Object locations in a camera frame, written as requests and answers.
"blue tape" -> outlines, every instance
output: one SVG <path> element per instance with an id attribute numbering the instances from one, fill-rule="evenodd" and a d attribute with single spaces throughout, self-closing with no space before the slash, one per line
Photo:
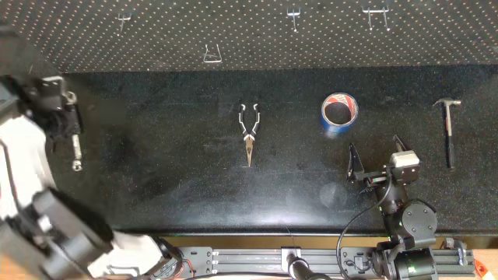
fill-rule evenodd
<path id="1" fill-rule="evenodd" d="M 345 124 L 334 124 L 325 116 L 326 106 L 337 102 L 345 104 L 351 112 L 351 120 Z M 321 124 L 324 126 L 325 130 L 332 133 L 343 133 L 348 131 L 357 118 L 358 104 L 356 103 L 356 100 L 347 93 L 333 93 L 329 95 L 321 105 Z"/>

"pegboard hook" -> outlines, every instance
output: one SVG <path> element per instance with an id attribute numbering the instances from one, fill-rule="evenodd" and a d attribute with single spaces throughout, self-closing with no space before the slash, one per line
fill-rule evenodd
<path id="1" fill-rule="evenodd" d="M 365 12 L 365 13 L 367 13 L 367 14 L 368 14 L 368 25 L 369 25 L 369 27 L 370 27 L 370 31 L 372 30 L 372 19 L 371 19 L 371 14 L 372 14 L 372 13 L 375 13 L 375 12 L 381 12 L 381 13 L 383 13 L 383 14 L 384 14 L 384 24 L 385 24 L 385 26 L 386 26 L 386 30 L 387 30 L 387 31 L 390 31 L 390 30 L 391 30 L 391 28 L 390 28 L 390 27 L 389 27 L 389 25 L 388 25 L 388 16 L 387 16 L 387 14 L 386 14 L 387 12 L 389 12 L 389 6 L 387 6 L 387 7 L 382 7 L 382 9 L 380 9 L 380 10 L 370 10 L 370 8 L 365 9 L 365 8 L 363 8 L 363 7 L 362 7 L 362 10 L 363 10 L 363 12 Z"/>
<path id="2" fill-rule="evenodd" d="M 221 52 L 219 51 L 218 44 L 216 44 L 216 48 L 218 49 L 218 55 L 208 54 L 208 44 L 205 45 L 205 54 L 204 54 L 204 63 L 220 63 L 222 61 Z"/>
<path id="3" fill-rule="evenodd" d="M 292 16 L 293 17 L 293 23 L 294 23 L 294 32 L 297 33 L 297 28 L 296 28 L 296 16 L 299 16 L 301 14 L 301 8 L 299 9 L 298 12 L 294 12 L 294 9 L 292 12 L 289 12 L 289 9 L 287 9 L 287 16 Z"/>
<path id="4" fill-rule="evenodd" d="M 126 15 L 121 15 L 120 13 L 117 14 L 117 20 L 120 20 L 121 21 L 121 28 L 119 29 L 119 34 L 118 36 L 121 35 L 121 33 L 123 32 L 123 25 L 125 24 L 125 21 L 129 21 L 130 19 L 132 19 L 132 14 L 128 14 L 127 16 Z"/>

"black countertop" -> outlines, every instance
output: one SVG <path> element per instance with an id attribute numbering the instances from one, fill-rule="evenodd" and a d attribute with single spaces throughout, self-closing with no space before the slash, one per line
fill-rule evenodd
<path id="1" fill-rule="evenodd" d="M 498 67 L 337 68 L 252 72 L 68 75 L 86 126 L 84 171 L 70 145 L 50 157 L 58 187 L 115 228 L 160 234 L 338 234 L 375 202 L 345 181 L 349 143 L 367 171 L 388 162 L 400 135 L 422 160 L 409 186 L 438 212 L 438 233 L 498 234 Z M 320 107 L 354 96 L 350 131 L 325 137 Z M 457 170 L 446 168 L 442 97 L 451 108 Z M 239 104 L 259 103 L 247 168 Z M 378 211 L 351 233 L 384 233 Z"/>

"perforated board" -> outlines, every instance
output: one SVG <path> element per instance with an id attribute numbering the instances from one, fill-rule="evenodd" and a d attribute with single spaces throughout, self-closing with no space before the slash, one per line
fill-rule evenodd
<path id="1" fill-rule="evenodd" d="M 382 13 L 370 30 L 363 9 L 383 7 L 391 30 Z M 0 0 L 0 18 L 61 72 L 496 64 L 497 10 L 497 0 Z M 131 14 L 122 32 L 118 14 Z M 222 62 L 203 61 L 206 44 Z"/>

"hammer head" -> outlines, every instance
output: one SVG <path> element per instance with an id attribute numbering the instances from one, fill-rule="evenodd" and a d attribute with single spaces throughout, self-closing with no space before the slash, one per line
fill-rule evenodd
<path id="1" fill-rule="evenodd" d="M 454 100 L 454 99 L 452 99 L 450 97 L 445 97 L 445 98 L 441 98 L 440 100 L 436 101 L 434 105 L 436 105 L 438 103 L 443 103 L 444 106 L 460 105 L 461 104 L 461 100 Z"/>

